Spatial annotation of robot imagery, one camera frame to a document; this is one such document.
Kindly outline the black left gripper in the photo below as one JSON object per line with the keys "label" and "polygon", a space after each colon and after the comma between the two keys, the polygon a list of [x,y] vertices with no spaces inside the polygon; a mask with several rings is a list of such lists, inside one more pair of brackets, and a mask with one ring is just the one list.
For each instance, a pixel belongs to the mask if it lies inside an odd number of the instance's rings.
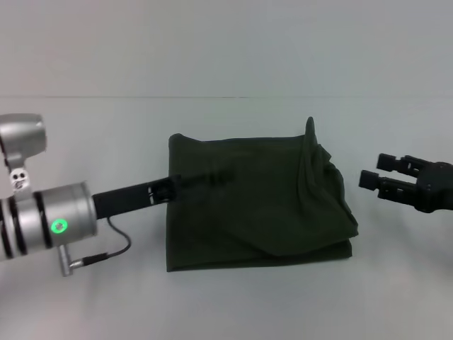
{"label": "black left gripper", "polygon": [[224,187],[236,178],[231,169],[220,169],[198,174],[169,176],[146,182],[97,193],[92,196],[98,219],[122,215],[154,205],[169,203],[178,193],[205,193]]}

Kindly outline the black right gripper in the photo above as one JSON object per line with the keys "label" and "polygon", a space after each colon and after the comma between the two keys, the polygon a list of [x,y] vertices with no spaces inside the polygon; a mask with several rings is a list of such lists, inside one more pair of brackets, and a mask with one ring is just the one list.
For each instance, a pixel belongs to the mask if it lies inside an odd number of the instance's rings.
{"label": "black right gripper", "polygon": [[400,174],[419,174],[414,183],[381,177],[378,173],[362,170],[359,187],[378,190],[378,198],[413,206],[424,213],[436,210],[452,210],[452,165],[443,162],[425,166],[425,160],[412,156],[397,159],[380,154],[377,168]]}

